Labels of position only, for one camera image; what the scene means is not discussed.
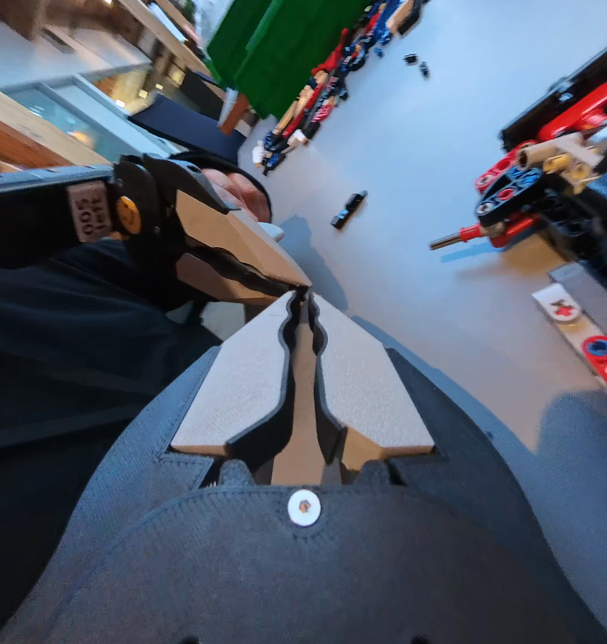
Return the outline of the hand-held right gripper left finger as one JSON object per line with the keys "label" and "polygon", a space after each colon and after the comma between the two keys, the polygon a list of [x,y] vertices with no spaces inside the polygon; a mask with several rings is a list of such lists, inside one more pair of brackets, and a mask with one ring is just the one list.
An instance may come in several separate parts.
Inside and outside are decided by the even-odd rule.
{"label": "hand-held right gripper left finger", "polygon": [[292,434],[292,351],[301,299],[286,293],[220,346],[170,446],[179,453],[273,458]]}

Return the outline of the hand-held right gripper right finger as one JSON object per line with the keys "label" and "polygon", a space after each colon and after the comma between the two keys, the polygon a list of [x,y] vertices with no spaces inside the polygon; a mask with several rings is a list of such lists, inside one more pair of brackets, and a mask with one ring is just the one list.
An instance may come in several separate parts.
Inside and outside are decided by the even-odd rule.
{"label": "hand-held right gripper right finger", "polygon": [[428,455],[435,441],[385,346],[317,294],[309,296],[315,418],[327,464]]}

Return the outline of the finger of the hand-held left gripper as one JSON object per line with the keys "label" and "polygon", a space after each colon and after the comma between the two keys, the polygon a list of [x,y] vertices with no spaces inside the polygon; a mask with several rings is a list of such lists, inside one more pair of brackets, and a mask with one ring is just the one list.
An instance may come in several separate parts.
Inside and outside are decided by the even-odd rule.
{"label": "finger of the hand-held left gripper", "polygon": [[245,210],[220,213],[179,191],[177,216],[189,245],[226,253],[271,281],[310,288],[299,265]]}
{"label": "finger of the hand-held left gripper", "polygon": [[179,280],[218,302],[268,306],[296,290],[227,254],[184,253],[175,268]]}

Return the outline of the grey desk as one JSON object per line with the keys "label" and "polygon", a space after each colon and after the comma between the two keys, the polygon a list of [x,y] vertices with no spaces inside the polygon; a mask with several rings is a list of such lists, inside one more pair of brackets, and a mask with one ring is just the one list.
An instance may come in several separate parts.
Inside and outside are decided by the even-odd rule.
{"label": "grey desk", "polygon": [[606,46],[607,1],[430,1],[349,76],[314,141],[261,181],[316,291],[492,440],[607,629],[607,394],[532,298],[560,258],[537,235],[503,252],[486,240],[428,248],[474,220],[499,131]]}

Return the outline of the person's left hand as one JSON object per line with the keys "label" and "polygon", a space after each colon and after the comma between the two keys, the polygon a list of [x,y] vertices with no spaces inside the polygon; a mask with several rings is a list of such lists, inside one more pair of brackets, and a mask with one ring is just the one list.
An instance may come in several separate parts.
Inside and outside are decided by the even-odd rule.
{"label": "person's left hand", "polygon": [[211,168],[203,168],[201,172],[222,200],[244,209],[255,221],[272,222],[272,209],[266,193],[243,174],[224,173]]}

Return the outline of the dark blue seat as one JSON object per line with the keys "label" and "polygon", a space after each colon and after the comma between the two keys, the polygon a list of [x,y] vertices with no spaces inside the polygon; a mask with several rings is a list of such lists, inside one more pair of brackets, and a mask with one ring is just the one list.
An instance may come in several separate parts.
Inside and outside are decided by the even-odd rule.
{"label": "dark blue seat", "polygon": [[215,119],[159,93],[145,108],[129,115],[128,121],[156,137],[234,165],[238,164],[238,152],[246,139],[238,131],[224,134]]}

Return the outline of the black angled brick piece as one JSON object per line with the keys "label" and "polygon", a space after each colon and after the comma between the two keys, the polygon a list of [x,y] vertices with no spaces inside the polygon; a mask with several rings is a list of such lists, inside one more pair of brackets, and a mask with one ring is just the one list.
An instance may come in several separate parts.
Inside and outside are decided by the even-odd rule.
{"label": "black angled brick piece", "polygon": [[350,218],[358,211],[368,197],[368,191],[353,193],[346,201],[342,210],[331,220],[334,229],[341,230]]}

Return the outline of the row of assorted toy bricks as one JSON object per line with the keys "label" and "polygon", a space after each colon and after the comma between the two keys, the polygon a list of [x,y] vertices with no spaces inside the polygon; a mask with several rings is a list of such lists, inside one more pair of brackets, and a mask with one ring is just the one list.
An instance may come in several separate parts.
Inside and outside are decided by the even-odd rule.
{"label": "row of assorted toy bricks", "polygon": [[339,44],[315,67],[307,85],[281,120],[252,149],[252,161],[264,176],[293,150],[315,137],[332,111],[349,98],[346,78],[364,67],[369,55],[382,58],[394,37],[404,37],[421,20],[428,1],[373,1],[351,30],[342,30]]}

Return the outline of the wooden shelving unit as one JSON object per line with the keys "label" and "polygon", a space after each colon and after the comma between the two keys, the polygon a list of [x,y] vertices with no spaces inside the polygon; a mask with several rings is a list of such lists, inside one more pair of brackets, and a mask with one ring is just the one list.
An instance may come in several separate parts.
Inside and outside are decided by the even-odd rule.
{"label": "wooden shelving unit", "polygon": [[167,1],[0,1],[0,171],[168,156],[130,122],[204,72]]}

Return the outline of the person's dark clothing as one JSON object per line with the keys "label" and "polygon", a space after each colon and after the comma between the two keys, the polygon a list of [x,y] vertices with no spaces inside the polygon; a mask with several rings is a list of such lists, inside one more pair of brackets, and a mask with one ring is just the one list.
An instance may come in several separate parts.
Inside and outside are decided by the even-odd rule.
{"label": "person's dark clothing", "polygon": [[0,269],[0,631],[114,441],[220,345],[207,302],[112,239]]}

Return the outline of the green board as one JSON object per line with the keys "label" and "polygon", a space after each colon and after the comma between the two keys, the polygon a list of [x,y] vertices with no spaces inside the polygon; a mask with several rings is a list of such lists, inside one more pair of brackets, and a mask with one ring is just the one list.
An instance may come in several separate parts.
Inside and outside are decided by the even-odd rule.
{"label": "green board", "polygon": [[371,1],[232,1],[206,45],[215,80],[280,117]]}

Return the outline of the printed instruction sheet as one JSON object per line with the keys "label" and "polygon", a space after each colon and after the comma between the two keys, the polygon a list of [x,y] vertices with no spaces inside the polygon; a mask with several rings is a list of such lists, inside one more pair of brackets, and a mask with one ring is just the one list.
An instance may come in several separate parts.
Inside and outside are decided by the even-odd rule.
{"label": "printed instruction sheet", "polygon": [[549,279],[532,294],[536,306],[607,393],[607,286],[577,262]]}

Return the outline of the toy brick vehicle model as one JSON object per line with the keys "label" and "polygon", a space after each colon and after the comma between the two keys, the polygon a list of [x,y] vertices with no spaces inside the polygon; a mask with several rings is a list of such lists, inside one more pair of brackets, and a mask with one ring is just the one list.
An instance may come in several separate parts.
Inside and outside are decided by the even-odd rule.
{"label": "toy brick vehicle model", "polygon": [[430,249],[540,232],[607,289],[607,48],[553,83],[500,133],[505,155],[475,181],[476,222]]}

